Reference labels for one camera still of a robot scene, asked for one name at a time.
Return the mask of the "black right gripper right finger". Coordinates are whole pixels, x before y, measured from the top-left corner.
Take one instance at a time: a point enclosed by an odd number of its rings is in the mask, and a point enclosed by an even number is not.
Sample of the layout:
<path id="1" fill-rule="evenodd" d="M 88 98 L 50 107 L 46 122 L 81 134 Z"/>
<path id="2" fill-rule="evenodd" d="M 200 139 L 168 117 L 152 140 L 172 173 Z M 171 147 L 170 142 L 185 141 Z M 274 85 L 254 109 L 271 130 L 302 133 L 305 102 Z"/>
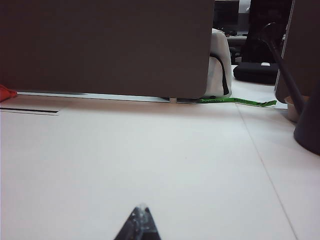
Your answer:
<path id="1" fill-rule="evenodd" d="M 151 211 L 148 207 L 144 207 L 141 212 L 141 240 L 160 240 L 160 234 L 154 222 Z"/>

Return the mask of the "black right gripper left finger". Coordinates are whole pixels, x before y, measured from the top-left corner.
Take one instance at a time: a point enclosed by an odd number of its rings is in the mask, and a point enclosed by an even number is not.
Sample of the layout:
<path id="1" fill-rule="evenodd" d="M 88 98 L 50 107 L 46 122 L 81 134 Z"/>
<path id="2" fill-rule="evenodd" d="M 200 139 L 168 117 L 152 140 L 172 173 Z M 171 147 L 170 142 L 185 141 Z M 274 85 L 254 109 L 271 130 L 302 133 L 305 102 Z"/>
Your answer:
<path id="1" fill-rule="evenodd" d="M 117 233 L 115 240 L 141 240 L 143 237 L 144 205 L 137 205 Z"/>

